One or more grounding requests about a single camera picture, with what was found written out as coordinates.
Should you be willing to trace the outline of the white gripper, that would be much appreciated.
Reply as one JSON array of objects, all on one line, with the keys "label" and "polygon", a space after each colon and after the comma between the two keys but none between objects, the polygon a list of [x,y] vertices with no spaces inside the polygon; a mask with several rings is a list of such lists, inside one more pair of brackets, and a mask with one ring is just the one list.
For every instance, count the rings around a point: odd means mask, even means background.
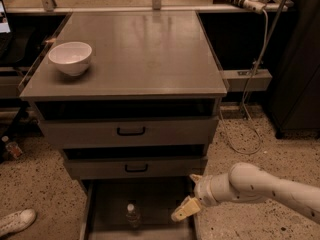
[{"label": "white gripper", "polygon": [[195,183],[194,194],[196,197],[187,196],[171,214],[174,222],[182,221],[205,207],[217,206],[230,199],[228,174],[202,176],[190,174],[190,179]]}]

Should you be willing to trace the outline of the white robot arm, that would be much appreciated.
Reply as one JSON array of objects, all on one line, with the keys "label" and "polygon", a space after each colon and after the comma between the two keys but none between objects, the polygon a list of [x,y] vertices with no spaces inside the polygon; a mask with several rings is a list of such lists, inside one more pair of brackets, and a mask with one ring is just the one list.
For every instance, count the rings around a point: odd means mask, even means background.
[{"label": "white robot arm", "polygon": [[222,202],[254,203],[269,198],[320,223],[320,188],[281,179],[249,163],[236,163],[220,175],[190,175],[194,196],[187,196],[171,214],[175,222]]}]

